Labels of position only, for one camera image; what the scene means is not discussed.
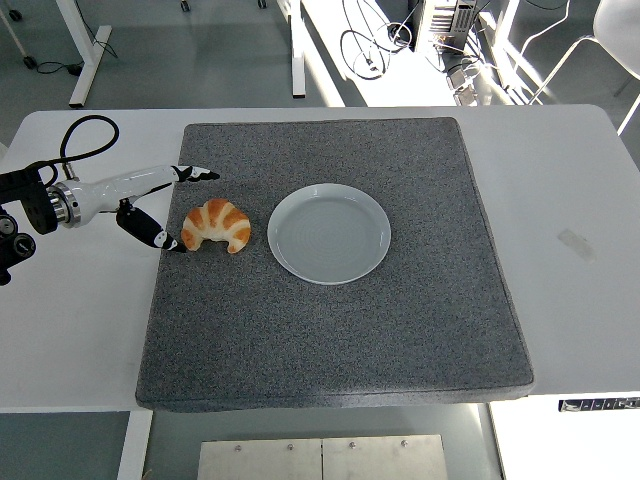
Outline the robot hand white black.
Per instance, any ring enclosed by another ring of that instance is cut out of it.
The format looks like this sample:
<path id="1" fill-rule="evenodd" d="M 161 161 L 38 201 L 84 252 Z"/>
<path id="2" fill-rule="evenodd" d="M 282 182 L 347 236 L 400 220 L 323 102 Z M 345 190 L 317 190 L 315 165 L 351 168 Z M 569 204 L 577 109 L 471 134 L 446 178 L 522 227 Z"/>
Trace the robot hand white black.
<path id="1" fill-rule="evenodd" d="M 184 253 L 186 247 L 134 203 L 139 198 L 174 183 L 219 178 L 219 174 L 205 168 L 168 165 L 131 172 L 97 183 L 66 181 L 59 186 L 69 193 L 68 225 L 84 226 L 99 213 L 114 213 L 120 228 L 143 244 L 152 248 Z"/>

